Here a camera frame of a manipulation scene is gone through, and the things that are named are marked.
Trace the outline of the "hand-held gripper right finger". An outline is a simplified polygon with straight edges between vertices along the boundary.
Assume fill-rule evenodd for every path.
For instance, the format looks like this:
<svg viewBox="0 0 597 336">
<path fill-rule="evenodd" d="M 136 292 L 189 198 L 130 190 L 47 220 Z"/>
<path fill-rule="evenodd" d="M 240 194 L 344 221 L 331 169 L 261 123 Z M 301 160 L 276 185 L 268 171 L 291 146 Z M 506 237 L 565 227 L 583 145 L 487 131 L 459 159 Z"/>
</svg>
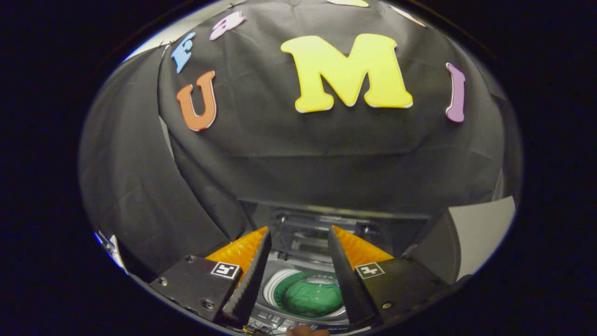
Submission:
<svg viewBox="0 0 597 336">
<path fill-rule="evenodd" d="M 447 296 L 451 287 L 421 262 L 392 257 L 331 225 L 328 251 L 353 327 L 390 327 Z"/>
</svg>

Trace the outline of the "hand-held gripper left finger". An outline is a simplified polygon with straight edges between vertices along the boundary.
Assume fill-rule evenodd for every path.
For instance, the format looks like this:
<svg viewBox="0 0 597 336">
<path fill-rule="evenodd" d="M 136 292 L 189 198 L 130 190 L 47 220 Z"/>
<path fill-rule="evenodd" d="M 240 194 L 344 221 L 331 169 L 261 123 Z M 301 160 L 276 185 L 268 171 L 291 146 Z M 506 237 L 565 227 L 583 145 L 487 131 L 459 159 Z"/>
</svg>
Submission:
<svg viewBox="0 0 597 336">
<path fill-rule="evenodd" d="M 255 306 L 270 250 L 271 231 L 262 227 L 207 257 L 186 255 L 149 286 L 201 321 L 243 327 Z"/>
</svg>

